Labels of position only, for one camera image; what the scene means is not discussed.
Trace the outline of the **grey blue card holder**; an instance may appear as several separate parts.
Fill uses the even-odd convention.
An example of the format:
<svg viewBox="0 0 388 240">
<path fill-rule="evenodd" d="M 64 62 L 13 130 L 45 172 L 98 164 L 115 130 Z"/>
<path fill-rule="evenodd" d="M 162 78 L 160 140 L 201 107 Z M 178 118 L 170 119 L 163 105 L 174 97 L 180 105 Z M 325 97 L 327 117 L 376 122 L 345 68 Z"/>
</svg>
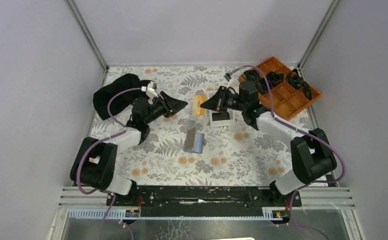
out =
<svg viewBox="0 0 388 240">
<path fill-rule="evenodd" d="M 202 154 L 203 148 L 206 145 L 205 134 L 197 132 L 197 128 L 193 127 L 186 133 L 186 138 L 183 146 L 183 151 L 186 153 Z"/>
</svg>

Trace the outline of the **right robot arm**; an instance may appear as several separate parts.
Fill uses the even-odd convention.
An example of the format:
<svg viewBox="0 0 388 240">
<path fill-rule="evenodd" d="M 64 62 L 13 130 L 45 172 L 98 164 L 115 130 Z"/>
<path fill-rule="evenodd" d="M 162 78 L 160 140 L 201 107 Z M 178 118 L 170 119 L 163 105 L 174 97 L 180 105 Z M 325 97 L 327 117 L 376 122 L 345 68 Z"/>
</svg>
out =
<svg viewBox="0 0 388 240">
<path fill-rule="evenodd" d="M 294 190 L 337 168 L 325 132 L 320 128 L 306 131 L 277 118 L 270 108 L 260 102 L 258 89 L 253 82 L 242 82 L 238 92 L 231 87 L 220 86 L 200 107 L 215 112 L 240 111 L 247 125 L 272 135 L 289 148 L 292 169 L 269 185 L 271 190 L 268 198 L 275 206 L 283 205 Z"/>
</svg>

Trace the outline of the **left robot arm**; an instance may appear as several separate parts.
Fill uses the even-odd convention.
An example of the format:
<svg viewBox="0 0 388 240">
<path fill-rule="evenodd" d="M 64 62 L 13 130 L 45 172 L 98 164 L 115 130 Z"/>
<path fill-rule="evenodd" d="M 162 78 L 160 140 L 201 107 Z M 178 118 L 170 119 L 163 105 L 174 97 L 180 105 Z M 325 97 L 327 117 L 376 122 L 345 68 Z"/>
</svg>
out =
<svg viewBox="0 0 388 240">
<path fill-rule="evenodd" d="M 133 101 L 130 119 L 122 132 L 103 139 L 86 137 L 78 150 L 70 170 L 70 179 L 80 188 L 118 194 L 126 206 L 134 204 L 137 192 L 135 181 L 115 172 L 119 149 L 129 149 L 142 144 L 150 133 L 149 124 L 159 117 L 170 118 L 183 110 L 188 102 L 170 97 L 161 91 L 152 102 L 145 97 Z"/>
</svg>

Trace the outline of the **gold credit card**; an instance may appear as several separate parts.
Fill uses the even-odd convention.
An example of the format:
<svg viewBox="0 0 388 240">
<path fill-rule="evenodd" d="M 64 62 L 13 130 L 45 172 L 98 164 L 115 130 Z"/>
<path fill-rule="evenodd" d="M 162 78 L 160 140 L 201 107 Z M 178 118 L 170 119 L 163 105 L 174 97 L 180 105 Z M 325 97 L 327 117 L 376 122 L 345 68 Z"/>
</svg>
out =
<svg viewBox="0 0 388 240">
<path fill-rule="evenodd" d="M 194 116 L 204 116 L 206 110 L 201 107 L 201 104 L 206 101 L 205 94 L 195 94 L 193 96 L 192 114 Z"/>
</svg>

